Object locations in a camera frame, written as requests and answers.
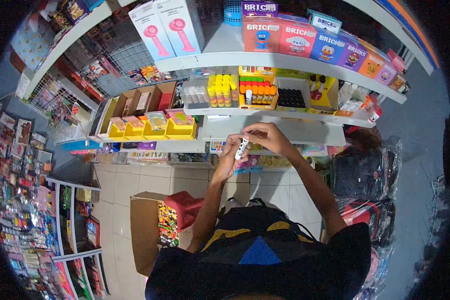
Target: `shop display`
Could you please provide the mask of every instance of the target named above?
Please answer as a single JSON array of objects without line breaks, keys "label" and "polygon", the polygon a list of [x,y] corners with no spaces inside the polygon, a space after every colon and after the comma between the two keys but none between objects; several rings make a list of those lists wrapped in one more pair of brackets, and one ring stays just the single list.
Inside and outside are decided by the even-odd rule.
[{"label": "shop display", "polygon": [[176,56],[201,54],[205,38],[195,1],[155,0],[153,8],[163,24]]}]

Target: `yellow bin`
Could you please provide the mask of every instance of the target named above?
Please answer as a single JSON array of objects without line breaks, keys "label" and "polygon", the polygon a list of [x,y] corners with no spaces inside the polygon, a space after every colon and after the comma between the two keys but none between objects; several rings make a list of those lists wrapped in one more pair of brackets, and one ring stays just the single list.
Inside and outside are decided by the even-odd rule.
[{"label": "yellow bin", "polygon": [[193,125],[177,125],[169,118],[166,123],[165,135],[171,140],[195,140],[197,123],[193,120]]},{"label": "yellow bin", "polygon": [[142,128],[135,128],[130,123],[126,124],[125,127],[125,134],[123,135],[126,137],[129,141],[145,141],[147,138],[143,136],[145,127]]},{"label": "yellow bin", "polygon": [[143,122],[145,122],[145,129],[143,130],[143,137],[145,139],[150,141],[164,141],[169,139],[165,134],[166,130],[153,130],[149,120]]},{"label": "yellow bin", "polygon": [[112,123],[112,127],[110,128],[110,133],[108,133],[108,137],[117,142],[126,142],[128,138],[124,137],[125,130],[120,131],[119,128]]}]

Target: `blue box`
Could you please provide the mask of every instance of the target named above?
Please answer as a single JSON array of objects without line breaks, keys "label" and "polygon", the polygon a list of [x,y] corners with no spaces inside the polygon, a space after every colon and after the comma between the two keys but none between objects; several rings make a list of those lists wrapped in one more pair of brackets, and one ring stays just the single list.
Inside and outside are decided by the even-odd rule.
[{"label": "blue box", "polygon": [[317,29],[317,38],[313,44],[310,58],[316,61],[336,65],[345,48],[345,39],[327,30]]},{"label": "blue box", "polygon": [[325,29],[331,33],[337,34],[342,27],[342,22],[327,14],[315,11],[313,9],[306,10],[306,16],[310,24],[316,28]]}]

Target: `pink box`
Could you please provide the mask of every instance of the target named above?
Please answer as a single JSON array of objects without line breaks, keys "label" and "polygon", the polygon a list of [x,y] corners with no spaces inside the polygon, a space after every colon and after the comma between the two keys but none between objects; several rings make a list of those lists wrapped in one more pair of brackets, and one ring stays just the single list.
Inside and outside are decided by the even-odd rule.
[{"label": "pink box", "polygon": [[282,34],[278,53],[310,57],[317,30],[308,23],[281,19]]}]

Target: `cardboard box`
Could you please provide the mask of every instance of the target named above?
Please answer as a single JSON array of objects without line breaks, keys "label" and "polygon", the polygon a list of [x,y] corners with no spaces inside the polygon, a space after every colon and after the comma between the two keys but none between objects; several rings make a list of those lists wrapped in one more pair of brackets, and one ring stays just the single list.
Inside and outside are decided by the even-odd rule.
[{"label": "cardboard box", "polygon": [[246,17],[243,23],[245,52],[277,53],[280,44],[280,19]]}]

